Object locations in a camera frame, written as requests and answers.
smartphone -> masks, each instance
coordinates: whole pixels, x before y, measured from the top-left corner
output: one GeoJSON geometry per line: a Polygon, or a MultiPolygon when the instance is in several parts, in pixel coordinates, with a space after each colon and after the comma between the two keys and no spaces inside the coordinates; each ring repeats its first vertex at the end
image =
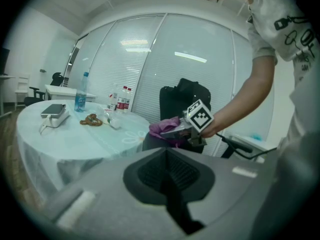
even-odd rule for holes
{"type": "Polygon", "coordinates": [[[52,104],[41,113],[41,117],[46,118],[51,115],[52,118],[59,118],[65,110],[66,104],[52,104]]]}

white desk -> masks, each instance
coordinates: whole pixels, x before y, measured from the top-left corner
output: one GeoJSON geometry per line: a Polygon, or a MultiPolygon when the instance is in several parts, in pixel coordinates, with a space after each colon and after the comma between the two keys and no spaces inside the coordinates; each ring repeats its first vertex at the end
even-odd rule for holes
{"type": "Polygon", "coordinates": [[[131,157],[142,151],[149,132],[149,122],[131,112],[116,115],[122,124],[119,129],[108,124],[81,125],[80,120],[89,114],[101,118],[104,109],[93,102],[85,104],[85,112],[76,112],[74,107],[74,100],[38,102],[26,107],[16,122],[24,167],[44,200],[102,160],[131,157]],[[47,127],[40,135],[39,127],[44,120],[40,114],[54,103],[66,104],[70,116],[58,128],[47,127]]]}
{"type": "MultiPolygon", "coordinates": [[[[68,88],[68,87],[61,87],[61,86],[54,86],[45,84],[46,93],[51,96],[52,100],[74,100],[76,98],[76,89],[68,88]]],[[[86,94],[86,101],[87,102],[94,102],[97,96],[87,93],[86,94]]]]}
{"type": "Polygon", "coordinates": [[[3,118],[11,114],[11,112],[8,112],[8,113],[4,112],[4,90],[3,90],[4,81],[10,78],[15,78],[15,77],[11,75],[0,75],[0,118],[3,118]]]}

window blinds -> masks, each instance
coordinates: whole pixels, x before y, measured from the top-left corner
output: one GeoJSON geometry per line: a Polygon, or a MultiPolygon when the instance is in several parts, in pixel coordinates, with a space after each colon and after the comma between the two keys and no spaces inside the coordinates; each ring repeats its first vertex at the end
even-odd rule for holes
{"type": "MultiPolygon", "coordinates": [[[[235,80],[235,94],[239,92],[244,82],[249,78],[252,70],[252,50],[248,40],[237,33],[233,33],[235,56],[236,56],[236,80],[235,80]]],[[[274,86],[264,100],[264,102],[251,114],[230,126],[224,133],[229,137],[231,133],[252,136],[258,135],[263,140],[267,139],[272,115],[274,110],[274,86]]],[[[221,157],[227,145],[221,143],[216,153],[217,157],[221,157]]]]}
{"type": "MultiPolygon", "coordinates": [[[[198,81],[211,92],[211,112],[232,96],[234,50],[229,29],[206,20],[168,15],[141,73],[132,111],[150,123],[160,120],[159,93],[181,78],[198,81]]],[[[208,139],[203,154],[212,155],[218,137],[208,139]]]]}
{"type": "Polygon", "coordinates": [[[77,89],[84,76],[84,72],[89,72],[99,46],[105,38],[113,23],[99,27],[88,34],[77,54],[69,77],[69,88],[77,89]]]}
{"type": "Polygon", "coordinates": [[[113,84],[136,86],[163,16],[117,21],[103,40],[88,77],[88,93],[106,104],[113,84]]]}

plastic bottle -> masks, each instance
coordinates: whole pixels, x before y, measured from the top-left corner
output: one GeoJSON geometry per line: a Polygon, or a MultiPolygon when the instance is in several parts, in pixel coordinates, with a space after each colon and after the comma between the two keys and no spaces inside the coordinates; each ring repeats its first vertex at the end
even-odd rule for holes
{"type": "Polygon", "coordinates": [[[132,97],[132,91],[131,91],[131,88],[128,88],[128,90],[126,91],[126,101],[125,101],[125,105],[124,105],[124,112],[125,113],[128,112],[131,97],[132,97]]]}
{"type": "Polygon", "coordinates": [[[88,72],[84,72],[80,87],[76,90],[74,110],[77,112],[85,111],[87,99],[88,72]]]}
{"type": "Polygon", "coordinates": [[[104,124],[110,124],[113,128],[119,129],[121,127],[121,121],[116,117],[114,111],[104,111],[104,116],[101,119],[104,124]]]}
{"type": "Polygon", "coordinates": [[[109,94],[109,101],[107,104],[107,108],[110,111],[115,111],[117,109],[117,105],[118,105],[118,85],[114,83],[112,91],[109,94]]]}
{"type": "Polygon", "coordinates": [[[118,95],[118,105],[116,110],[119,113],[123,113],[125,109],[126,99],[127,99],[127,88],[126,86],[123,87],[122,91],[118,95]]]}

white tablecloth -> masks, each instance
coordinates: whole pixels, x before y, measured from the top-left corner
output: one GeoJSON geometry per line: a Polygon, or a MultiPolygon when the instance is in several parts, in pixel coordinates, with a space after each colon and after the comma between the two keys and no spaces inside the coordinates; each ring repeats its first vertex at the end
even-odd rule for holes
{"type": "Polygon", "coordinates": [[[72,100],[48,100],[25,108],[17,119],[17,141],[22,161],[34,187],[46,200],[69,182],[100,163],[132,156],[142,150],[149,122],[128,112],[116,114],[121,128],[81,125],[91,113],[103,114],[103,105],[87,102],[85,112],[74,111],[72,100]],[[58,127],[39,127],[41,112],[50,104],[66,104],[70,116],[58,127]]]}

